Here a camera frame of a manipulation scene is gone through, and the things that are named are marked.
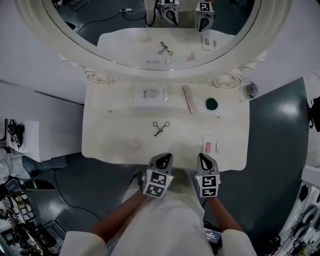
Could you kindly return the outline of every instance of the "person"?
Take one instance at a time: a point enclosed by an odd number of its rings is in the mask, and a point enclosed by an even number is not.
[[[152,28],[185,28],[194,29],[196,23],[196,7],[199,0],[179,0],[178,8],[178,25],[175,26],[162,19],[159,12],[155,10],[155,20]],[[144,0],[145,18],[147,24],[151,25],[154,19],[155,0]]]
[[[106,244],[114,237],[113,256],[214,255],[203,230],[204,209],[188,174],[177,169],[172,175],[170,190],[161,199],[129,189],[134,194],[98,221],[91,232],[67,232],[60,256],[108,255],[111,247]],[[223,255],[257,256],[248,236],[220,200],[209,197],[206,204],[222,231]]]
[[[37,162],[21,153],[12,154],[9,149],[0,152],[0,185],[5,184],[9,177],[27,181],[32,177],[50,169],[67,166],[66,156]]]

